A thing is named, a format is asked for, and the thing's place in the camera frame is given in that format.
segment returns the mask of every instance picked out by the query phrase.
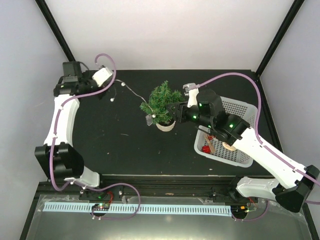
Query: black table surface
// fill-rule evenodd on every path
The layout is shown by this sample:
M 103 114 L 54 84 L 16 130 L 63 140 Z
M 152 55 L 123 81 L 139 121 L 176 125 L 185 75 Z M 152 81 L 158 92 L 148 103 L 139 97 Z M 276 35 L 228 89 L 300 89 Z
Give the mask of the black table surface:
M 254 77 L 250 70 L 119 70 L 122 80 L 148 100 L 151 91 L 168 80 L 172 90 L 187 83 L 200 84 L 219 74 L 238 72 Z M 218 95 L 258 106 L 251 83 L 240 76 L 227 76 L 203 89 Z M 140 110 L 142 100 L 119 82 L 102 99 L 83 98 L 74 121 L 73 147 L 85 165 L 104 175 L 182 175 L 182 176 L 269 176 L 256 161 L 244 168 L 197 154 L 194 150 L 197 129 L 192 123 L 176 123 L 170 132 L 147 126 Z M 266 118 L 261 112 L 259 134 L 272 144 Z

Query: plastic storage basket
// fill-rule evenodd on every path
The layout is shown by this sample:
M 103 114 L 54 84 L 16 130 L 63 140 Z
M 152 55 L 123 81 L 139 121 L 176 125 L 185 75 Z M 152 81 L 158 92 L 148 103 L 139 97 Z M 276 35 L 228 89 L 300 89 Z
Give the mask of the plastic storage basket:
M 222 105 L 227 113 L 236 114 L 247 121 L 252 127 L 255 126 L 256 116 L 258 109 L 246 102 L 238 101 L 226 97 L 221 97 Z M 199 126 L 199 128 L 210 132 L 209 128 L 205 126 Z M 253 159 L 240 150 L 230 151 L 225 149 L 221 141 L 213 138 L 211 143 L 215 148 L 215 153 L 202 152 L 202 147 L 207 146 L 208 143 L 205 139 L 205 133 L 198 130 L 194 143 L 194 150 L 206 158 L 213 159 L 226 164 L 248 168 L 252 165 Z

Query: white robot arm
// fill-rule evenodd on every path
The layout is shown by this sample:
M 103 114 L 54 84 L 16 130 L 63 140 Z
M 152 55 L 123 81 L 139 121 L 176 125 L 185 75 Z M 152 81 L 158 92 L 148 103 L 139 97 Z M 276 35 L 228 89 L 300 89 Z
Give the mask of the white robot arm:
M 96 188 L 100 185 L 99 173 L 85 167 L 82 156 L 73 148 L 72 133 L 80 106 L 80 101 L 74 96 L 102 89 L 110 82 L 113 72 L 103 67 L 94 74 L 90 71 L 82 73 L 80 63 L 72 61 L 63 63 L 63 73 L 64 76 L 53 91 L 54 112 L 49 133 L 43 146 L 37 146 L 34 154 L 49 179 L 51 160 L 56 178 L 62 178 L 70 184 L 78 183 L 83 188 Z
M 194 122 L 207 127 L 210 135 L 246 153 L 275 177 L 241 178 L 236 186 L 241 196 L 277 201 L 287 210 L 299 212 L 314 187 L 314 183 L 302 174 L 317 179 L 319 170 L 313 165 L 306 167 L 284 155 L 242 118 L 226 113 L 221 98 L 214 91 L 199 92 L 194 86 L 194 83 L 183 86 L 189 96 L 188 102 L 167 106 L 175 121 Z

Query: white wire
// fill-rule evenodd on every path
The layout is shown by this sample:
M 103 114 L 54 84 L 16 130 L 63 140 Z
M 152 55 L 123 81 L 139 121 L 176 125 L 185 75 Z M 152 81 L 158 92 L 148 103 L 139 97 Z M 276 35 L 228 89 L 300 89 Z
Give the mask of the white wire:
M 120 83 L 123 83 L 123 84 L 126 86 L 127 89 L 129 89 L 129 90 L 130 90 L 134 95 L 136 95 L 137 97 L 141 98 L 141 99 L 148 105 L 148 107 L 151 109 L 151 111 L 154 112 L 153 109 L 152 109 L 152 108 L 149 106 L 149 104 L 147 103 L 147 101 L 146 101 L 142 96 L 140 96 L 139 94 L 136 94 L 135 91 L 133 91 L 124 81 L 121 81 L 121 80 L 119 80 L 119 79 L 116 79 L 116 81 L 117 81 L 117 82 L 120 82 Z

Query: small christmas tree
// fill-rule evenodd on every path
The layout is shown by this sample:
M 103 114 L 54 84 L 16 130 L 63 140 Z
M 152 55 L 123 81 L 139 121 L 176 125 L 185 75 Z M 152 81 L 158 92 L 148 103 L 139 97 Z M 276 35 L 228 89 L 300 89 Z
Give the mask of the small christmas tree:
M 178 90 L 172 92 L 168 86 L 168 81 L 165 81 L 152 91 L 149 103 L 141 103 L 140 108 L 148 115 L 155 115 L 155 118 L 152 119 L 153 124 L 165 126 L 172 120 L 166 109 L 166 105 L 182 102 L 183 100 L 181 92 Z

